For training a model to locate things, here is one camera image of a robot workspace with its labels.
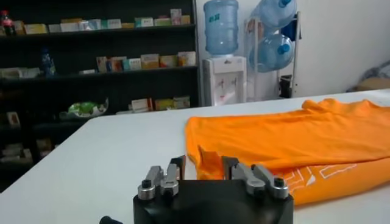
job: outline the cardboard box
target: cardboard box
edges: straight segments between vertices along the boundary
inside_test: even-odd
[[[179,66],[195,66],[196,65],[196,52],[187,51],[179,52],[177,54],[179,59]]]
[[[175,108],[177,109],[189,108],[191,106],[189,96],[175,97],[173,98],[173,101]]]
[[[102,28],[102,30],[107,30],[108,29],[108,20],[106,20],[106,19],[102,19],[102,21],[101,21],[101,28]]]
[[[106,63],[107,61],[107,57],[96,57],[96,63],[97,63],[97,70],[100,72],[100,73],[105,73],[107,72],[107,68],[106,68]]]
[[[50,33],[60,33],[61,26],[59,24],[50,24],[49,25],[49,32]]]
[[[134,113],[153,111],[152,99],[132,100],[132,109]]]
[[[182,23],[182,9],[171,9],[172,25],[180,25]]]
[[[120,29],[122,28],[121,19],[108,19],[107,20],[108,29]]]
[[[102,20],[101,19],[90,19],[88,20],[89,26],[92,27],[92,30],[101,30],[102,29]]]
[[[130,70],[141,70],[141,59],[140,58],[131,58],[129,59]]]
[[[155,100],[154,103],[157,111],[175,109],[174,101],[172,99],[158,99]]]
[[[158,54],[144,54],[141,55],[141,67],[142,69],[159,68]]]
[[[154,26],[170,26],[172,25],[170,18],[160,18],[154,20]]]
[[[161,68],[177,67],[177,55],[160,56]]]
[[[24,25],[24,29],[26,30],[26,34],[39,34],[48,32],[45,24],[26,24]]]
[[[152,17],[135,18],[135,27],[150,27],[153,25]]]
[[[15,26],[15,31],[17,35],[25,35],[26,31],[24,30],[24,23],[21,20],[17,20],[13,22]]]
[[[7,112],[7,118],[11,126],[20,126],[20,121],[17,112]]]
[[[123,60],[126,60],[127,57],[112,57],[110,59],[111,61],[111,68],[113,72],[121,72],[123,71],[123,67],[122,67],[122,61]]]
[[[386,78],[369,78],[355,87],[355,91],[367,91],[375,89],[387,89],[390,88],[390,79]]]
[[[135,26],[134,23],[122,23],[123,29],[133,29],[134,26]]]
[[[77,32],[80,31],[79,23],[61,23],[62,32]]]
[[[83,21],[82,18],[61,19],[61,23],[78,23]]]
[[[182,24],[191,24],[191,17],[189,15],[183,15]]]

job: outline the product box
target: product box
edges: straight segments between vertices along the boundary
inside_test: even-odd
[[[106,20],[106,19],[102,19],[102,21],[101,21],[101,28],[102,28],[102,30],[107,30],[108,29],[108,20]]]
[[[129,71],[130,70],[130,64],[129,64],[129,60],[128,59],[122,60],[122,68],[123,68],[123,71]]]
[[[153,111],[152,99],[132,100],[132,108],[134,113]]]
[[[95,69],[79,71],[80,75],[95,74],[95,73],[96,73]]]
[[[130,70],[141,70],[141,59],[140,58],[131,58],[129,59]]]
[[[2,154],[4,156],[20,156],[22,150],[22,143],[8,144],[5,145],[5,149],[2,151]]]
[[[172,25],[180,25],[182,23],[181,9],[171,9],[171,21]]]
[[[160,56],[161,68],[177,67],[177,55]]]
[[[61,23],[78,23],[83,21],[82,18],[61,19]]]
[[[173,101],[176,109],[184,109],[191,106],[189,96],[175,97],[173,98]]]
[[[154,26],[170,26],[172,25],[170,18],[154,19]]]
[[[122,23],[122,28],[124,29],[133,29],[134,23]]]
[[[52,143],[49,138],[37,139],[37,148],[39,151],[51,151]]]
[[[80,31],[92,31],[97,30],[96,26],[92,25],[89,21],[81,21],[79,22]]]
[[[61,23],[62,32],[77,32],[80,31],[79,23]]]
[[[26,34],[38,34],[38,33],[47,33],[48,30],[45,24],[26,24],[24,25]]]
[[[196,65],[196,52],[194,51],[179,52],[177,57],[179,58],[179,66]]]
[[[108,19],[107,20],[108,29],[120,29],[122,28],[121,19]]]
[[[22,77],[24,79],[31,79],[37,77],[41,73],[39,68],[27,68],[22,71]]]
[[[23,76],[23,69],[26,68],[0,68],[0,78],[19,79]]]
[[[50,24],[49,25],[49,32],[50,33],[60,33],[61,26],[59,24]]]
[[[121,72],[123,71],[123,67],[122,67],[122,61],[123,60],[126,60],[127,58],[126,57],[112,57],[110,59],[111,61],[111,68],[113,72]]]
[[[191,24],[191,17],[189,15],[183,15],[182,24]]]
[[[102,29],[102,20],[101,19],[90,19],[90,20],[88,20],[88,23],[93,30],[101,30]]]
[[[17,20],[13,22],[15,26],[15,31],[17,35],[25,35],[26,31],[24,30],[24,23],[21,20]]]
[[[141,55],[141,67],[142,69],[159,68],[158,54],[144,54]]]
[[[100,72],[100,73],[105,73],[107,72],[107,68],[106,68],[106,63],[107,61],[107,57],[96,57],[96,63],[97,63],[97,70]]]
[[[153,26],[153,18],[152,17],[141,17],[135,18],[135,27],[150,27]]]
[[[112,63],[111,63],[111,59],[107,59],[107,61],[105,62],[105,69],[107,70],[107,72],[112,72]]]
[[[157,111],[175,109],[174,101],[172,99],[158,99],[154,101],[154,104]]]
[[[19,116],[17,112],[7,112],[8,122],[11,126],[19,126]]]

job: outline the white wall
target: white wall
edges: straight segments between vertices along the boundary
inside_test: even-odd
[[[203,4],[197,0],[199,56],[205,50]],[[259,0],[238,0],[239,49],[243,24]],[[295,96],[342,93],[365,70],[390,60],[390,0],[297,0],[302,12]]]

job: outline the white printed graphic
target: white printed graphic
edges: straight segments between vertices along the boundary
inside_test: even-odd
[[[286,174],[279,174],[278,177],[284,177],[289,187],[290,193],[297,189],[305,188],[316,183],[317,178],[324,180],[331,178],[338,173],[346,172],[353,169],[357,164],[340,164],[331,166],[311,166],[294,169],[292,172]]]

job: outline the water bottle rack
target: water bottle rack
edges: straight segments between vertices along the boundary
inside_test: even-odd
[[[299,50],[299,38],[300,38],[300,17],[301,17],[301,12],[297,12],[297,16],[296,18],[293,19],[297,21],[297,27],[296,27],[296,38],[295,38],[295,41],[294,41],[294,60],[293,60],[293,67],[292,67],[292,77],[291,77],[291,81],[290,81],[290,88],[291,88],[291,97],[294,97],[295,93],[296,93],[296,90],[295,90],[295,87],[297,86],[297,83],[296,83],[296,77],[297,77],[297,64],[298,64],[298,50]],[[245,25],[245,34],[247,33],[250,33],[248,31],[248,23],[250,21],[254,21],[254,30],[253,30],[253,33],[254,33],[254,40],[253,40],[253,43],[254,43],[254,49],[255,49],[255,52],[254,52],[254,62],[255,62],[255,66],[254,66],[254,80],[253,80],[253,97],[250,97],[251,94],[248,93],[248,99],[247,101],[248,102],[251,102],[251,101],[261,101],[261,100],[265,100],[265,99],[270,99],[270,98],[262,98],[261,96],[257,96],[257,93],[259,93],[259,89],[258,89],[258,79],[260,79],[260,75],[259,75],[259,72],[258,72],[258,66],[256,65],[256,62],[258,61],[258,45],[259,45],[259,41],[261,41],[261,39],[259,40],[259,23],[261,23],[261,21],[258,19],[258,18],[250,18],[250,20],[246,21],[246,25]],[[249,56],[249,52],[251,50],[251,47],[252,45],[246,43],[245,44],[245,54],[246,56],[248,57]],[[249,60],[247,60],[247,73],[248,73],[248,77],[250,77],[249,73],[250,73],[250,66],[249,66]],[[274,91],[274,94],[275,94],[275,97],[274,99],[278,99],[278,90],[279,90],[279,80],[280,80],[280,70],[276,70],[276,76],[274,77],[274,80],[272,81],[273,84],[274,84],[274,89],[272,91]]]

